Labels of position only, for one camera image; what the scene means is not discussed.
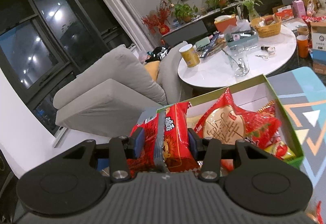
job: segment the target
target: sofa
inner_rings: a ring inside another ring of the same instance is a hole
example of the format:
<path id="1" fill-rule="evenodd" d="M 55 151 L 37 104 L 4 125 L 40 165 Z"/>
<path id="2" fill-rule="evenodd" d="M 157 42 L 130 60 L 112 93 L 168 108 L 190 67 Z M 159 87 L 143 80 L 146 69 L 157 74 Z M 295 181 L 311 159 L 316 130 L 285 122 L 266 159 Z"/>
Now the sofa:
<path id="1" fill-rule="evenodd" d="M 105 137 L 129 135 L 146 109 L 191 98 L 192 88 L 178 76 L 185 43 L 160 62 L 156 82 L 125 45 L 111 50 L 56 93 L 56 124 Z"/>

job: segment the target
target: yellow triangle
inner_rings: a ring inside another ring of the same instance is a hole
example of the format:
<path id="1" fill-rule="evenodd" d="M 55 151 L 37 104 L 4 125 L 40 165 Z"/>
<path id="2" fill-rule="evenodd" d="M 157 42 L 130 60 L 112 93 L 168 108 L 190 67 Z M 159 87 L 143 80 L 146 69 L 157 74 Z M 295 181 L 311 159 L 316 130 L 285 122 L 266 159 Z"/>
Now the yellow triangle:
<path id="1" fill-rule="evenodd" d="M 308 131 L 309 130 L 296 130 L 295 131 L 301 145 L 304 143 L 304 140 L 307 137 Z"/>

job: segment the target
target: scissors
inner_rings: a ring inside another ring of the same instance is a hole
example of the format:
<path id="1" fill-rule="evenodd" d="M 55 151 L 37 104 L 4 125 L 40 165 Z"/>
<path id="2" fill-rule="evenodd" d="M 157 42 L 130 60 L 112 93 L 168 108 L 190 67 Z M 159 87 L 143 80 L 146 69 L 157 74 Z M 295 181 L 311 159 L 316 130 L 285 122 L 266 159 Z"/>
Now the scissors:
<path id="1" fill-rule="evenodd" d="M 264 60 L 268 60 L 269 56 L 268 55 L 256 55 L 256 57 L 263 58 Z"/>

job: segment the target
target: yellow basket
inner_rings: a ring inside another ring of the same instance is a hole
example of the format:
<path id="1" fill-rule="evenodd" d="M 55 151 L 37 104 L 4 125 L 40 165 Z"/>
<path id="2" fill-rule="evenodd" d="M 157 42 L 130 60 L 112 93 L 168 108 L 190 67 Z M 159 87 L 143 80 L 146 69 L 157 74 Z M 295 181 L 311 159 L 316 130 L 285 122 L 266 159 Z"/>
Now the yellow basket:
<path id="1" fill-rule="evenodd" d="M 277 15 L 275 15 L 276 24 L 264 26 L 264 27 L 258 26 L 258 24 L 262 21 L 262 19 L 270 18 L 272 16 L 273 15 L 267 15 L 267 16 L 255 18 L 252 20 L 251 25 L 256 29 L 256 31 L 258 32 L 258 35 L 261 38 L 276 36 L 281 32 L 282 21 Z"/>

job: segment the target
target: white triangle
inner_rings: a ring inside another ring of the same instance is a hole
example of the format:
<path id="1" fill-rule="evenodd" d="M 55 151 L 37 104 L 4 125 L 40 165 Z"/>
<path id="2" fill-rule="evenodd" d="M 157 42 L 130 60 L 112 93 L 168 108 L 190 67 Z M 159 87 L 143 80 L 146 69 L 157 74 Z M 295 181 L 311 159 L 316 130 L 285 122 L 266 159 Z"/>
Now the white triangle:
<path id="1" fill-rule="evenodd" d="M 308 131 L 309 130 L 296 130 L 295 131 L 301 145 L 304 143 L 304 140 L 307 137 Z"/>
<path id="2" fill-rule="evenodd" d="M 320 110 L 316 110 L 316 111 L 311 111 L 311 112 L 305 112 L 303 113 L 304 116 L 307 118 L 307 120 L 309 121 L 309 123 L 315 127 L 317 120 L 319 118 L 319 113 Z"/>

